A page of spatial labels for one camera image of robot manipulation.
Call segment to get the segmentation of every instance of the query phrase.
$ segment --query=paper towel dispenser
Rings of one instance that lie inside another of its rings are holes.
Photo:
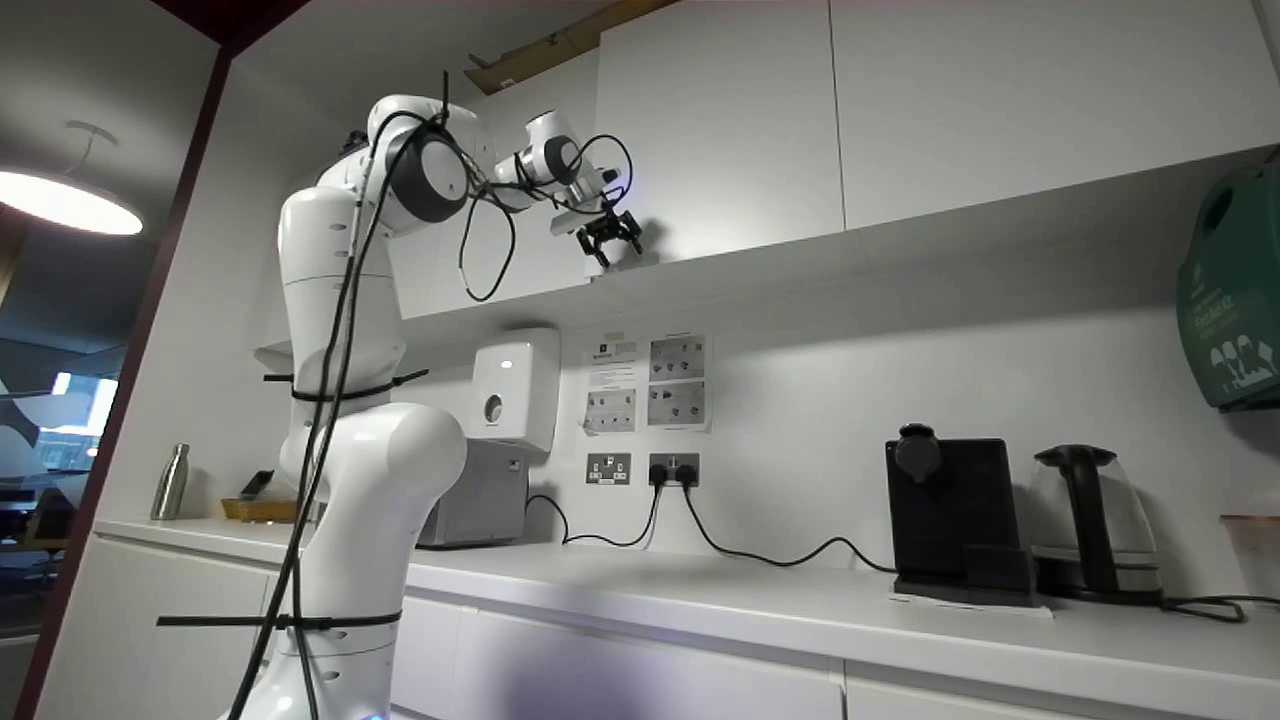
[[[1228,176],[1204,197],[1177,324],[1207,403],[1280,406],[1280,166]]]

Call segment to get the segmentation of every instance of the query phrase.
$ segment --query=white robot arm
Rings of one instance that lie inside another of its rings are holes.
[[[390,710],[396,615],[413,545],[432,502],[466,470],[468,440],[450,410],[393,403],[406,359],[390,237],[458,215],[476,193],[509,212],[554,200],[584,252],[638,243],[607,176],[550,112],[527,146],[479,171],[479,118],[426,97],[390,97],[367,117],[374,145],[286,200],[281,281],[294,337],[297,433],[281,466],[304,466],[328,507],[314,539],[294,539],[234,720],[377,720]]]

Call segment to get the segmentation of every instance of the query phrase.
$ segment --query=white countertop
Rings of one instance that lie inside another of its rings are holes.
[[[99,535],[251,563],[281,559],[286,530],[99,522]],[[1157,710],[1280,715],[1280,611],[1269,609],[1247,622],[1101,602],[969,609],[903,598],[874,573],[561,545],[418,551],[408,593]]]

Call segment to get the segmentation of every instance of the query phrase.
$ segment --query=ceiling light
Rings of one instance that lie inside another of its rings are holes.
[[[126,209],[99,193],[87,193],[74,178],[74,171],[82,163],[87,163],[91,138],[117,145],[117,134],[109,134],[106,126],[82,125],[82,118],[74,118],[67,126],[87,133],[83,155],[61,176],[0,166],[0,202],[29,212],[29,215],[39,215],[50,223],[66,223],[66,228],[82,228],[82,231],[96,231],[96,237],[144,231],[144,221],[131,209]]]

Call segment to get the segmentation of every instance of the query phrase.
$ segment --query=kettle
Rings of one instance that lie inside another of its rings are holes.
[[[1033,491],[1045,510],[1045,520],[1033,522],[1042,593],[1109,602],[1159,598],[1159,563],[1149,510],[1129,484],[1101,470],[1116,461],[1116,451],[1061,444],[1045,449],[1038,461],[1058,466],[1058,475]]]

